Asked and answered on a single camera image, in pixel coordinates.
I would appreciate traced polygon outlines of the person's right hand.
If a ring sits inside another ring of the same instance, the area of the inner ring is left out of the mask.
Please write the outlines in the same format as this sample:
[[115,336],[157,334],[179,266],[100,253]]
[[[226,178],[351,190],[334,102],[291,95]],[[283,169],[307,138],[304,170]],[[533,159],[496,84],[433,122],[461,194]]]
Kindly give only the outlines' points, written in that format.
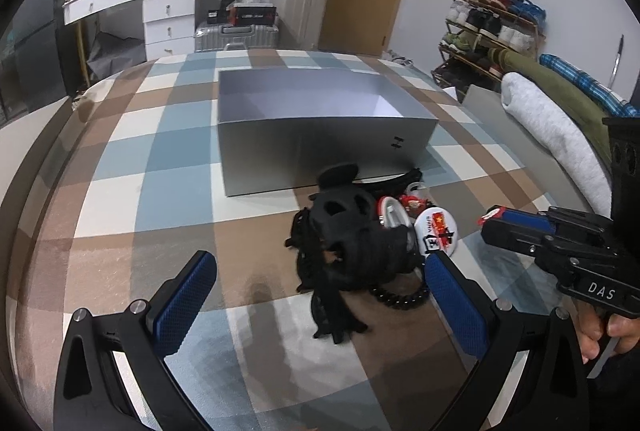
[[574,327],[584,364],[598,356],[599,341],[604,336],[618,340],[615,354],[624,354],[638,347],[639,319],[629,319],[613,314],[605,321],[592,305],[579,300],[575,300],[574,305],[576,309],[576,315],[573,318]]

